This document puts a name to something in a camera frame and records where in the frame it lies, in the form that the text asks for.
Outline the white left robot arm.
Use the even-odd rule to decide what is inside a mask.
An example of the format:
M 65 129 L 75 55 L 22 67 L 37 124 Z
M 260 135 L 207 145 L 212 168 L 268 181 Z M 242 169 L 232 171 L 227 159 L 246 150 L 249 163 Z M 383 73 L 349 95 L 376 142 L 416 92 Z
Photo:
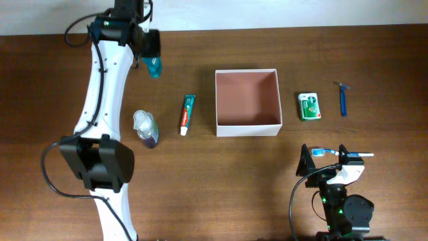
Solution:
M 120 142 L 120 111 L 128 73 L 141 58 L 161 56 L 160 32 L 149 27 L 152 1 L 115 1 L 88 26 L 92 68 L 82 113 L 60 153 L 96 203 L 104 240 L 138 240 L 128 184 L 134 153 Z

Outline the green soap box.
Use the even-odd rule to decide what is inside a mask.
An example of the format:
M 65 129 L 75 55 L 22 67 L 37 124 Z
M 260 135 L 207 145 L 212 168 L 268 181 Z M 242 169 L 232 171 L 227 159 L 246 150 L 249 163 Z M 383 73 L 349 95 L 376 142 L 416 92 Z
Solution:
M 301 93 L 298 95 L 302 121 L 321 119 L 318 95 L 316 93 Z

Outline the clear purple liquid bottle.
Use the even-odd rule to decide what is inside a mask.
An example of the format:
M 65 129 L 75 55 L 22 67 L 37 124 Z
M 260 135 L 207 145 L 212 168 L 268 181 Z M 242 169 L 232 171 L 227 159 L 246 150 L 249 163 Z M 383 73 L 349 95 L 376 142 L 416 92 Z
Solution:
M 133 120 L 133 129 L 137 131 L 138 137 L 147 148 L 154 149 L 159 142 L 159 128 L 153 115 L 149 112 L 138 110 L 134 113 Z

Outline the teal mouthwash bottle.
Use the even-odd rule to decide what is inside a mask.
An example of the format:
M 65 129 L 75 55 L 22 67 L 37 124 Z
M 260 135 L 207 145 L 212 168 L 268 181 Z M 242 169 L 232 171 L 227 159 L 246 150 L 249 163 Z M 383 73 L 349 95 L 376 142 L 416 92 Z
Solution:
M 161 76 L 163 70 L 161 57 L 142 58 L 142 61 L 146 64 L 148 72 L 152 78 L 159 78 Z

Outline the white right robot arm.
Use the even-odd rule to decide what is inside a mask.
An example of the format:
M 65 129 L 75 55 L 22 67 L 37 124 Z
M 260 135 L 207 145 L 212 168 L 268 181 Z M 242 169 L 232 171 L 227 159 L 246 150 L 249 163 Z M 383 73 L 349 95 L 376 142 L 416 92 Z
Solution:
M 313 158 L 331 153 L 338 162 L 317 168 Z M 300 184 L 307 188 L 316 188 L 315 194 L 321 198 L 327 231 L 317 232 L 317 240 L 384 240 L 383 236 L 369 236 L 370 221 L 375 205 L 358 194 L 347 194 L 346 187 L 359 179 L 364 171 L 364 158 L 372 153 L 349 152 L 344 145 L 339 150 L 309 149 L 303 144 L 296 176 L 300 180 L 295 184 L 290 196 L 288 218 L 292 236 L 298 239 L 292 216 L 294 196 Z

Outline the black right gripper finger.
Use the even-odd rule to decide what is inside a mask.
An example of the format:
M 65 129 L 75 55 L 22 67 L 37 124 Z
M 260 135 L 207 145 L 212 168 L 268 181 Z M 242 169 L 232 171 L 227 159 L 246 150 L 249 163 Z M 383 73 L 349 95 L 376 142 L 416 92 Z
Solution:
M 316 166 L 312 159 L 311 153 L 306 144 L 302 145 L 300 160 L 296 170 L 296 176 L 304 177 L 305 175 L 315 172 Z
M 343 144 L 339 146 L 339 156 L 338 156 L 338 162 L 339 163 L 348 163 L 350 161 L 350 157 L 348 156 L 349 152 L 345 148 Z

